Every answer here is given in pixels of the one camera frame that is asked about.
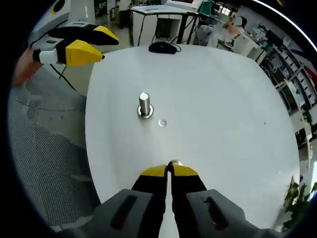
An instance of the metal bolt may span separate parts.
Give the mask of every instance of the metal bolt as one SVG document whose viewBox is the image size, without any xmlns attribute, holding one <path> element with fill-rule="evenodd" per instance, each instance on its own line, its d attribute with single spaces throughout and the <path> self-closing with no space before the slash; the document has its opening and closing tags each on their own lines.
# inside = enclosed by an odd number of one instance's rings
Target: metal bolt
<svg viewBox="0 0 317 238">
<path fill-rule="evenodd" d="M 140 105 L 138 107 L 138 114 L 143 118 L 149 118 L 153 114 L 153 107 L 150 104 L 150 96 L 148 93 L 141 93 L 139 96 Z"/>
</svg>

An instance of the mesh floor mat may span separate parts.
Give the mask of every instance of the mesh floor mat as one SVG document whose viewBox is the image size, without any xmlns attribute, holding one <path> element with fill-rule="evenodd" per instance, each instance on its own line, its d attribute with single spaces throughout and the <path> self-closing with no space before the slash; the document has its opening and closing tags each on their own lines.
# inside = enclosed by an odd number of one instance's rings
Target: mesh floor mat
<svg viewBox="0 0 317 238">
<path fill-rule="evenodd" d="M 8 126 L 16 169 L 51 226 L 75 222 L 100 203 L 89 181 L 85 100 L 44 69 L 10 94 Z"/>
</svg>

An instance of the desk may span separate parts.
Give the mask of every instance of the desk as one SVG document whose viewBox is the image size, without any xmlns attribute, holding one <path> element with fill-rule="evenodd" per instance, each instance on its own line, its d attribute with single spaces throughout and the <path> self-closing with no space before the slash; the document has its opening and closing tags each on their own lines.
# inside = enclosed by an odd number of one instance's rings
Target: desk
<svg viewBox="0 0 317 238">
<path fill-rule="evenodd" d="M 235 40 L 232 51 L 253 59 L 258 64 L 261 64 L 263 59 L 266 57 L 266 51 L 260 46 L 260 44 L 246 34 L 239 36 Z"/>
<path fill-rule="evenodd" d="M 189 43 L 198 17 L 196 12 L 168 5 L 134 6 L 131 11 L 133 13 L 133 46 L 138 46 L 139 38 L 140 46 L 152 43 L 159 18 L 169 18 L 173 21 L 170 41 L 178 36 L 178 44 L 183 42 L 183 38 Z"/>
<path fill-rule="evenodd" d="M 238 204 L 249 222 L 272 227 L 291 177 L 299 180 L 293 126 L 278 92 L 247 57 L 181 48 L 175 55 L 128 48 L 95 63 L 85 131 L 100 201 L 131 188 L 148 167 L 178 159 L 208 189 Z M 154 107 L 149 119 L 137 114 L 144 91 Z M 171 222 L 161 232 L 175 231 L 173 217 L 166 209 L 164 219 Z"/>
</svg>

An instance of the metal shelving rack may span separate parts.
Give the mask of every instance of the metal shelving rack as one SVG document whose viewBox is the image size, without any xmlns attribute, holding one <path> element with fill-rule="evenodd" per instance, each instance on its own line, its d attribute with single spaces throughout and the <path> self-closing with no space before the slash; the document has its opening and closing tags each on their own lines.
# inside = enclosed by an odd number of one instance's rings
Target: metal shelving rack
<svg viewBox="0 0 317 238">
<path fill-rule="evenodd" d="M 270 64 L 269 60 L 264 60 L 262 62 L 262 65 L 265 69 L 268 70 L 268 77 L 271 79 L 272 84 L 275 86 L 276 90 L 280 94 L 289 115 L 292 115 L 295 112 L 297 112 L 299 108 L 297 106 L 294 106 L 294 102 L 296 103 L 296 98 L 298 97 L 294 95 L 296 94 L 296 92 L 292 92 L 292 90 L 289 88 L 289 83 L 285 79 L 285 75 L 282 74 L 281 70 L 274 71 L 273 66 Z"/>
<path fill-rule="evenodd" d="M 287 81 L 294 83 L 294 86 L 304 98 L 305 104 L 309 107 L 313 107 L 317 102 L 317 92 L 314 83 L 304 69 L 305 65 L 299 62 L 288 48 L 282 51 L 274 48 L 272 54 L 278 56 L 282 61 L 284 69 L 279 67 L 278 70 L 282 72 Z"/>
</svg>

